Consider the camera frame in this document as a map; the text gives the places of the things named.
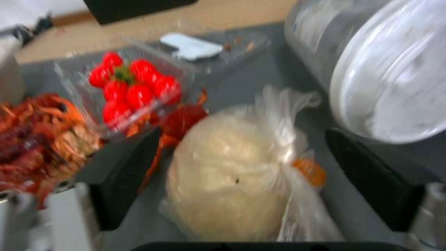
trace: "red cherry tomato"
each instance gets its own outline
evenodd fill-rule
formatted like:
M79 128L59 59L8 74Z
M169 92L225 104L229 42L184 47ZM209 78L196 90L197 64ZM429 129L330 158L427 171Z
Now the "red cherry tomato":
M143 84L148 84L151 88L153 88L154 84L162 77L162 74L157 71L145 71L140 72L136 75L136 79L138 82Z
M123 120L132 114L132 110L125 102L109 101L105 104L102 111L104 122L110 126L111 123L119 122L118 119Z
M153 101L152 90L145 84L134 84L128 88L127 103L136 111Z
M104 97L107 101L122 101L127 99L128 85L124 81L111 80L104 86Z
M145 59L137 59L130 64L130 71L138 76L142 72L156 71L155 66Z
M182 90L180 83L171 76L161 77L153 87L155 97L173 105L180 101Z
M107 52L104 55L104 57L102 58L102 62L103 62L104 65L107 65L107 66L110 66L110 67L119 67L119 66L121 66L124 63L124 61L119 56L119 54L117 54L114 51Z
M110 70L100 64L90 72L90 84L94 87L103 88L105 83L110 80Z

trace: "wooden table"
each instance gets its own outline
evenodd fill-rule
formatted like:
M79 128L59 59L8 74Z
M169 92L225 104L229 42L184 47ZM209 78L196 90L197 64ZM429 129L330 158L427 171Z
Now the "wooden table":
M196 4L100 26L96 20L52 28L17 54L19 63L112 49L120 37L157 39L178 20L193 32L283 21L296 0L199 0Z

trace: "plastic bag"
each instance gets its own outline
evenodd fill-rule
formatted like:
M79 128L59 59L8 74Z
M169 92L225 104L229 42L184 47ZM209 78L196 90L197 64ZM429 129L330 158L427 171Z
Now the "plastic bag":
M339 241L317 190L294 167L308 155L296 114L316 93L266 86L255 105L213 114L175 150L160 210L191 240Z

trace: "white plastic lid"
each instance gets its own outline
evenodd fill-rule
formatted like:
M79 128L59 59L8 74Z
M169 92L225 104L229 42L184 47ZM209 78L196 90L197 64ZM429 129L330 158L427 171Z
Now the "white plastic lid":
M350 131L409 143L446 129L446 1L394 0L351 39L330 105Z

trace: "clear plastic container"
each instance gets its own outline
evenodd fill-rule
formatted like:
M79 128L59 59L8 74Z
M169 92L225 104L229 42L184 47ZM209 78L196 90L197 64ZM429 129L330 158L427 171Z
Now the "clear plastic container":
M444 13L442 0L300 0L285 36L340 125L408 143L446 129Z
M212 58L192 62L175 59L172 57L175 50L158 41L158 38L167 32L194 35L204 40L223 44L226 48L230 47L230 50L226 49ZM152 31L141 36L118 37L99 47L72 52L69 59L59 60L55 63L55 71L60 76L71 100L85 117L88 126L102 138L111 139L121 135L120 132L125 131L145 114L155 112L162 119L177 106L166 105L157 100L150 106L139 109L127 119L118 119L119 123L114 127L104 123L102 112L106 102L102 89L92 87L88 82L88 76L90 70L101 62L105 51L117 52L126 62L135 59L146 59L152 62L160 73L171 75L181 83L182 102L188 102L188 97L203 86L202 83L197 83L197 76L221 73L242 62L248 56L264 50L269 44L269 39L261 33L210 31L202 26L176 21L171 26L153 27Z

